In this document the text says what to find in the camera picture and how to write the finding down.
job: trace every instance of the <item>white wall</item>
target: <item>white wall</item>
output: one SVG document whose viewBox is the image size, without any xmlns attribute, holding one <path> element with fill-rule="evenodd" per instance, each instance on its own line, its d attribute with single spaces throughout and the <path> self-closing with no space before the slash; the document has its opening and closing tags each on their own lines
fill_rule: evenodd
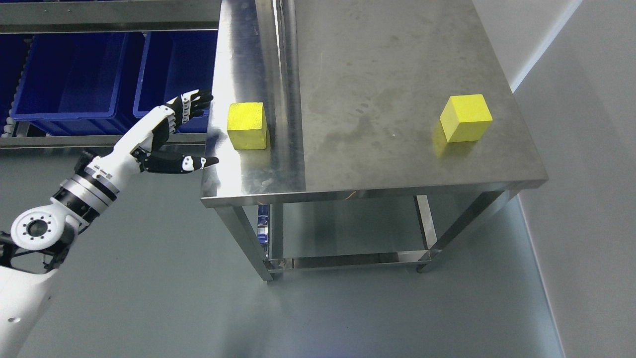
<svg viewBox="0 0 636 358">
<path fill-rule="evenodd" d="M 515 92 L 550 180 L 522 206 L 567 357 L 636 357 L 636 3 L 585 1 Z"/>
<path fill-rule="evenodd" d="M 515 91 L 581 0 L 473 0 Z"/>
</svg>

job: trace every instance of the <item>gray floor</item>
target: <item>gray floor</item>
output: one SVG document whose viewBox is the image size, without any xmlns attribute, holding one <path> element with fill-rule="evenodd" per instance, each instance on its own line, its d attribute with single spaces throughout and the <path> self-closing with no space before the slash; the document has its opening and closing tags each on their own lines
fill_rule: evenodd
<svg viewBox="0 0 636 358">
<path fill-rule="evenodd" d="M 0 228 L 45 204 L 76 158 L 0 151 Z M 71 250 L 20 357 L 560 356 L 516 200 L 428 274 L 352 269 L 265 283 L 199 186 L 200 174 L 139 175 Z"/>
</svg>

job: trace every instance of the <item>table top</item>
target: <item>table top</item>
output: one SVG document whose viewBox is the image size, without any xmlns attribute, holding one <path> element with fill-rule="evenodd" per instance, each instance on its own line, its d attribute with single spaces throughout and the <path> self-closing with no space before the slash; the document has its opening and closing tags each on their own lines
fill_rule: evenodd
<svg viewBox="0 0 636 358">
<path fill-rule="evenodd" d="M 547 174 L 471 0 L 221 6 L 208 207 L 526 189 Z M 481 140 L 446 143 L 449 96 L 484 95 Z M 266 150 L 233 149 L 230 104 L 264 102 Z"/>
</svg>

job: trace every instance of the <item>table leg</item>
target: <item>table leg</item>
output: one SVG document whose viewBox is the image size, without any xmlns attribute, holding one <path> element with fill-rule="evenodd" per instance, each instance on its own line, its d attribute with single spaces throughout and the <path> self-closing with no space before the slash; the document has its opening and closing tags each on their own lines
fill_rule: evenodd
<svg viewBox="0 0 636 358">
<path fill-rule="evenodd" d="M 486 220 L 501 210 L 510 199 L 514 198 L 519 190 L 505 190 L 482 192 L 469 206 L 464 210 L 455 222 L 442 234 L 437 242 L 430 249 L 431 253 L 437 254 L 444 249 L 454 238 L 462 233 L 470 233 Z M 426 264 L 417 266 L 417 272 L 423 272 Z"/>
<path fill-rule="evenodd" d="M 267 271 L 264 263 L 267 257 L 258 243 L 256 233 L 254 233 L 243 207 L 229 206 L 215 208 L 215 210 L 263 281 L 272 281 L 273 277 Z"/>
</svg>

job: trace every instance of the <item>robotic hand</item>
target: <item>robotic hand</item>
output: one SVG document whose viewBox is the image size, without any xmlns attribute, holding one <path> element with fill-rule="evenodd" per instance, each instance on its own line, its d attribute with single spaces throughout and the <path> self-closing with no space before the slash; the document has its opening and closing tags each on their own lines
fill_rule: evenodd
<svg viewBox="0 0 636 358">
<path fill-rule="evenodd" d="M 58 267 L 77 235 L 103 213 L 136 173 L 191 173 L 219 162 L 161 151 L 170 134 L 191 118 L 201 116 L 212 100 L 208 90 L 193 90 L 153 108 L 113 147 L 99 157 L 85 150 L 75 174 L 61 184 L 51 204 L 27 210 L 0 231 L 0 358 L 14 357 L 52 298 Z M 17 254 L 23 248 L 26 252 Z M 17 255 L 41 252 L 52 256 L 46 273 L 15 269 Z"/>
</svg>

